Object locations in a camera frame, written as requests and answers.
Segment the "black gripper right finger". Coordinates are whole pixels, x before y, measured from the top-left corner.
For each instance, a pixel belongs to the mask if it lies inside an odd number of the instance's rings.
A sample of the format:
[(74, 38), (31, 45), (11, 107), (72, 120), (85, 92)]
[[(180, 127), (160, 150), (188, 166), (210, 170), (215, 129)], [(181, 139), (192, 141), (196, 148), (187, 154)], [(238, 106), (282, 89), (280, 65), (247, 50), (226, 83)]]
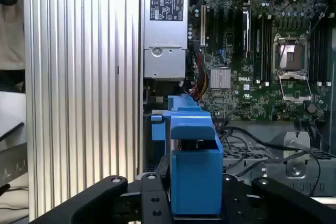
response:
[(223, 175), (224, 223), (335, 223), (335, 209), (274, 179)]

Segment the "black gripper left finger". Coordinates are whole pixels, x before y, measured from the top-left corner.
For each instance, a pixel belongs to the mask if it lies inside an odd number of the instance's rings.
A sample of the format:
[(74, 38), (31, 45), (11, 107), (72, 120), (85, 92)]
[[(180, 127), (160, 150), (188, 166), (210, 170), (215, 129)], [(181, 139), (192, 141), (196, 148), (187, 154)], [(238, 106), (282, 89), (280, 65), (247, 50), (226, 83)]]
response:
[(133, 182), (109, 176), (33, 220), (33, 223), (173, 223), (167, 196), (169, 157)]

